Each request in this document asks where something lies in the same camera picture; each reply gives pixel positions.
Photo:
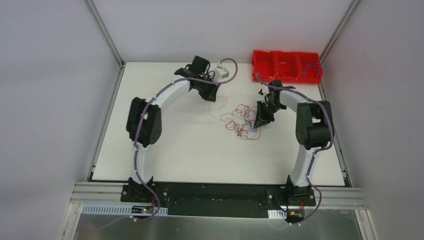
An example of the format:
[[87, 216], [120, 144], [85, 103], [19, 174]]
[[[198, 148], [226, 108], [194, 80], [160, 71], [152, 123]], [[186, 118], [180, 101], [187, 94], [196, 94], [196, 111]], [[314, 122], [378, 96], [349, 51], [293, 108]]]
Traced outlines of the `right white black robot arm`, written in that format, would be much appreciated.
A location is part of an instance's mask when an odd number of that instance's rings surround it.
[[299, 205], [301, 201], [314, 199], [311, 178], [321, 152], [334, 143], [331, 104], [316, 101], [297, 91], [293, 86], [283, 86], [273, 80], [267, 84], [268, 93], [257, 102], [255, 129], [274, 122], [274, 114], [290, 109], [296, 114], [295, 137], [299, 144], [296, 162], [287, 177], [284, 189], [274, 196], [281, 204]]

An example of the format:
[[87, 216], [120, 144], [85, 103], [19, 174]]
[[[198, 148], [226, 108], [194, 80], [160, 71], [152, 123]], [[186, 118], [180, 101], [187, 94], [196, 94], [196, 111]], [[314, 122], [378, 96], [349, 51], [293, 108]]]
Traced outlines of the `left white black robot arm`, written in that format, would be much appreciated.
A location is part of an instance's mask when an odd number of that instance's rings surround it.
[[219, 85], [210, 74], [211, 63], [200, 56], [185, 67], [177, 69], [170, 82], [151, 98], [135, 97], [130, 104], [126, 131], [133, 141], [133, 173], [128, 179], [123, 196], [137, 202], [154, 200], [153, 189], [148, 185], [151, 176], [145, 176], [144, 163], [148, 147], [162, 134], [162, 112], [180, 96], [197, 90], [203, 100], [215, 102]]

